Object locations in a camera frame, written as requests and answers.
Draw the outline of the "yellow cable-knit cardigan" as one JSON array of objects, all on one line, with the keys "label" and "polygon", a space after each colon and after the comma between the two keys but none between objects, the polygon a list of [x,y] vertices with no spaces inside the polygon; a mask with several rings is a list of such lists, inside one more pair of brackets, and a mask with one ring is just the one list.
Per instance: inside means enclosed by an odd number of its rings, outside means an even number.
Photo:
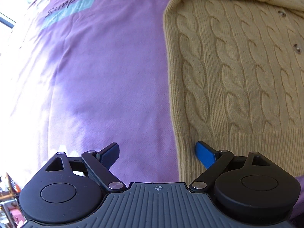
[{"label": "yellow cable-knit cardigan", "polygon": [[179,178],[197,141],[303,175],[303,0],[170,0],[163,16]]}]

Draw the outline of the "pink floral bed sheet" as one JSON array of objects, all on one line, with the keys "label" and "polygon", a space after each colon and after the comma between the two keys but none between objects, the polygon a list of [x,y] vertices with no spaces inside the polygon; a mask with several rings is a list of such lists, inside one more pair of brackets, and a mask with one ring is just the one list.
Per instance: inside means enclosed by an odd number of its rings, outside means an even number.
[{"label": "pink floral bed sheet", "polygon": [[[1,55],[1,169],[24,188],[57,152],[117,142],[125,183],[178,182],[170,0],[33,0]],[[4,0],[18,5],[18,0]]]}]

